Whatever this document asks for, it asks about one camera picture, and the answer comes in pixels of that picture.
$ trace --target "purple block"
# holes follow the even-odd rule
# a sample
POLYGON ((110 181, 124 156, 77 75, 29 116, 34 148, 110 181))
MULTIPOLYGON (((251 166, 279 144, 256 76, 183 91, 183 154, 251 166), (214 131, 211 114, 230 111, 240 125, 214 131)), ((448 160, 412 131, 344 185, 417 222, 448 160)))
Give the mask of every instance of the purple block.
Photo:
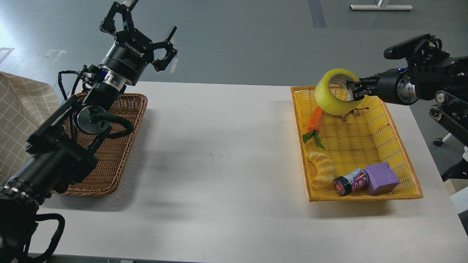
POLYGON ((388 162, 368 165, 364 171, 369 175, 367 192, 371 196, 391 192, 400 183, 388 162))

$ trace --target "packing tape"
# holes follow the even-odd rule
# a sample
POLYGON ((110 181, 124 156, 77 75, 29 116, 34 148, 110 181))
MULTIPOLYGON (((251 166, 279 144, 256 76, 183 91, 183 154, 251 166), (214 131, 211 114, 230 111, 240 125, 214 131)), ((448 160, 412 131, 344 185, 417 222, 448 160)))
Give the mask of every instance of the packing tape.
POLYGON ((352 100, 351 91, 346 88, 347 81, 359 81, 359 77, 353 72, 342 68, 332 69, 325 73, 317 86, 315 86, 315 101, 317 101, 317 104, 323 111, 331 115, 341 116, 350 112, 361 103, 361 101, 356 102, 352 100), (330 91, 330 85, 333 84, 345 89, 350 100, 342 101, 333 96, 330 91))

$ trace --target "white table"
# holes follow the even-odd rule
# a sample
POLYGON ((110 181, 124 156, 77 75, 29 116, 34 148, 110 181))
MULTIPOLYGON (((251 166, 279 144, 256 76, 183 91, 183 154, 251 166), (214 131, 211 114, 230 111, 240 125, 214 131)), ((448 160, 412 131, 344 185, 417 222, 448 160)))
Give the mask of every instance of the white table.
MULTIPOLYGON (((410 109, 388 108, 424 198, 308 202, 289 87, 139 82, 119 188, 54 195, 57 255, 186 262, 466 262, 468 238, 410 109)), ((55 230, 43 223, 31 252, 55 230)))

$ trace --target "beige cloth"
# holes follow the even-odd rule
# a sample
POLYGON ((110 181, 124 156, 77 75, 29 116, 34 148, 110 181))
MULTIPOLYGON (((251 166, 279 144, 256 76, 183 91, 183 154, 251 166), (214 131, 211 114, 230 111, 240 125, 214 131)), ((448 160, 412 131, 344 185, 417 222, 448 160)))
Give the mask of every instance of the beige cloth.
POLYGON ((30 158, 26 139, 58 107, 50 85, 0 72, 0 181, 30 158))

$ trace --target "small can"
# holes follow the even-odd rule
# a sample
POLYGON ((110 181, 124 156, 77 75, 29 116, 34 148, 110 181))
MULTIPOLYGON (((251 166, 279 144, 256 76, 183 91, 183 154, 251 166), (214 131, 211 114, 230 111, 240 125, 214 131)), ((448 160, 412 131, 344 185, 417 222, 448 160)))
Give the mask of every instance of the small can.
POLYGON ((336 192, 341 195, 349 195, 354 190, 369 184, 369 175, 363 169, 355 169, 347 175, 340 176, 333 181, 336 192))

